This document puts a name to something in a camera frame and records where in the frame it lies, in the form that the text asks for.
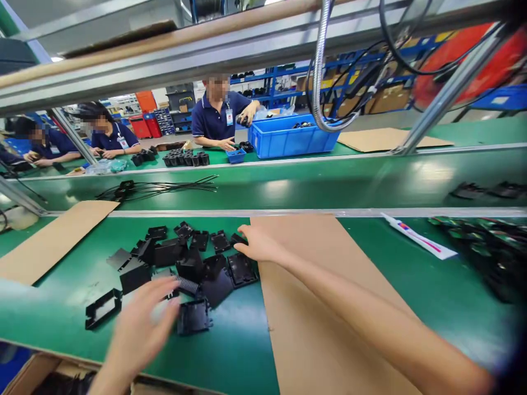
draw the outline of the navy polo shirt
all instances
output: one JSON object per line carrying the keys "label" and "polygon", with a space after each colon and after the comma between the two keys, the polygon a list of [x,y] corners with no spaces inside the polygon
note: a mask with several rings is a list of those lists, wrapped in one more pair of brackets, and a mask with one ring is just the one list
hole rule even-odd
{"label": "navy polo shirt", "polygon": [[110,137],[108,137],[104,132],[99,131],[93,131],[92,133],[92,147],[93,148],[101,148],[105,149],[106,151],[111,150],[122,150],[121,143],[117,141],[119,135],[121,137],[124,137],[126,140],[126,143],[130,148],[132,148],[134,145],[139,144],[139,140],[137,139],[137,136],[133,134],[133,132],[128,129],[125,125],[118,122],[113,122],[112,126],[114,127],[114,131],[111,133]]}
{"label": "navy polo shirt", "polygon": [[[192,136],[207,137],[211,140],[224,140],[234,137],[236,116],[251,103],[251,99],[240,95],[238,92],[228,92],[228,102],[224,101],[221,113],[212,107],[206,95],[196,103],[192,110]],[[227,110],[232,110],[232,125],[227,125]]]}
{"label": "navy polo shirt", "polygon": [[[55,149],[52,148],[57,148],[58,152],[54,153],[53,151]],[[79,153],[79,150],[71,142],[70,138],[56,129],[48,129],[46,131],[46,144],[34,144],[31,147],[31,151],[36,152],[46,159],[56,159],[69,153]]]}

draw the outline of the assembly line workbench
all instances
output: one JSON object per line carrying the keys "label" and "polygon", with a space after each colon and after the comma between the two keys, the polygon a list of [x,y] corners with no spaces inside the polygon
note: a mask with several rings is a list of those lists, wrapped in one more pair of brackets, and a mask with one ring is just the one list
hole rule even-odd
{"label": "assembly line workbench", "polygon": [[[510,143],[527,143],[527,118],[511,117],[495,120],[479,121],[479,122],[464,122],[464,123],[450,123],[445,125],[436,125],[428,134],[430,137],[436,137],[443,140],[451,141],[455,147],[467,146],[482,146],[494,144],[510,144]],[[149,140],[141,140],[144,148],[149,147]],[[218,149],[206,149],[210,157],[211,165],[226,165],[228,164],[227,155],[225,152]],[[163,157],[168,154],[168,151],[159,152],[155,161],[145,162],[140,166],[135,166],[130,160],[131,155],[118,156],[116,159],[125,159],[127,161],[126,172],[128,171],[152,171],[158,169],[167,169],[163,161]],[[256,153],[248,153],[245,156],[246,163],[273,161],[273,160],[297,160],[304,158],[324,158],[328,156],[344,156],[344,155],[359,155],[361,152],[347,147],[344,144],[337,143],[333,151],[329,153],[320,153],[312,155],[301,155],[296,157],[279,157],[270,160],[259,159]],[[65,169],[69,172],[76,167],[80,167],[86,163],[84,159],[63,163]],[[60,177],[60,174],[55,168],[47,167],[43,169],[32,169],[21,175],[22,178],[34,177]]]}
{"label": "assembly line workbench", "polygon": [[[0,235],[0,256],[53,219],[45,217],[26,231]],[[0,339],[103,361],[115,319],[96,331],[86,331],[84,325],[86,306],[111,288],[120,287],[118,273],[106,259],[121,247],[131,249],[149,227],[172,229],[182,220],[197,229],[224,229],[227,234],[249,223],[246,217],[106,218],[35,287],[0,280]],[[423,323],[475,362],[498,371],[515,342],[514,305],[495,299],[463,258],[441,261],[381,218],[339,221]],[[450,247],[425,218],[407,218],[405,223]],[[209,246],[203,256],[213,254]],[[278,394],[260,283],[232,293],[210,317],[214,326],[209,332],[170,336],[145,373],[231,395]]]}

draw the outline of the dark hair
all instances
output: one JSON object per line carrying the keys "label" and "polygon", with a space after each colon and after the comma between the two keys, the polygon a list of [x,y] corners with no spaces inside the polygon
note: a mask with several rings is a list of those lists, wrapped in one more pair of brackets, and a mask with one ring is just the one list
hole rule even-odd
{"label": "dark hair", "polygon": [[37,127],[37,123],[28,117],[19,117],[14,124],[15,138],[27,139]]}
{"label": "dark hair", "polygon": [[82,120],[92,120],[100,117],[101,115],[106,118],[108,122],[115,122],[111,116],[110,111],[99,101],[87,101],[85,103],[77,104],[79,112],[77,114],[71,114],[74,117]]}

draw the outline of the metal pole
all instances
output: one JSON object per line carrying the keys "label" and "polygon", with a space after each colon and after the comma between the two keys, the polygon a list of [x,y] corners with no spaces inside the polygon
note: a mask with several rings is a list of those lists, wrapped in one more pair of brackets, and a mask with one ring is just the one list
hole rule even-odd
{"label": "metal pole", "polygon": [[68,134],[71,142],[79,149],[79,152],[82,156],[88,161],[90,165],[96,165],[97,159],[93,156],[92,152],[89,150],[88,146],[82,141],[79,137],[79,134],[71,127],[70,123],[62,113],[60,108],[52,109],[55,120],[60,123]]}
{"label": "metal pole", "polygon": [[7,182],[6,179],[0,176],[0,193],[7,196],[13,202],[19,206],[25,207],[34,214],[37,214],[39,217],[42,217],[48,212],[42,208],[37,202],[31,199],[29,196],[22,193],[20,190],[15,188],[12,183]]}
{"label": "metal pole", "polygon": [[492,59],[501,44],[509,38],[512,32],[514,30],[511,26],[508,23],[504,24],[494,35],[467,56],[412,127],[406,140],[393,151],[394,154],[408,155],[415,151],[417,144],[427,135],[430,128],[439,122],[454,104],[457,97],[466,89],[487,62]]}

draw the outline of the wire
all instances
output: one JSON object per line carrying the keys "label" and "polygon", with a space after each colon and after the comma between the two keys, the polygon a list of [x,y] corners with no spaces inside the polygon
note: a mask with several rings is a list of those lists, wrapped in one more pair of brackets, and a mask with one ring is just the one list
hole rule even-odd
{"label": "wire", "polygon": [[401,55],[401,52],[398,48],[396,48],[394,40],[390,34],[388,23],[386,22],[386,4],[385,0],[379,0],[379,19],[380,19],[380,27],[384,35],[384,39],[386,40],[386,43],[388,45],[388,48],[390,49],[393,57],[397,62],[404,67],[406,70],[413,74],[417,75],[436,75],[441,74],[447,71],[450,71],[454,69],[459,62],[461,62],[469,53],[471,53],[473,50],[475,50],[478,46],[480,46],[485,40],[487,40],[490,36],[492,36],[498,29],[500,29],[503,25],[503,23],[497,23],[489,32],[487,32],[474,46],[472,46],[468,51],[466,51],[464,54],[462,54],[459,58],[454,60],[453,62],[433,71],[421,71],[413,67],[411,64],[409,64]]}

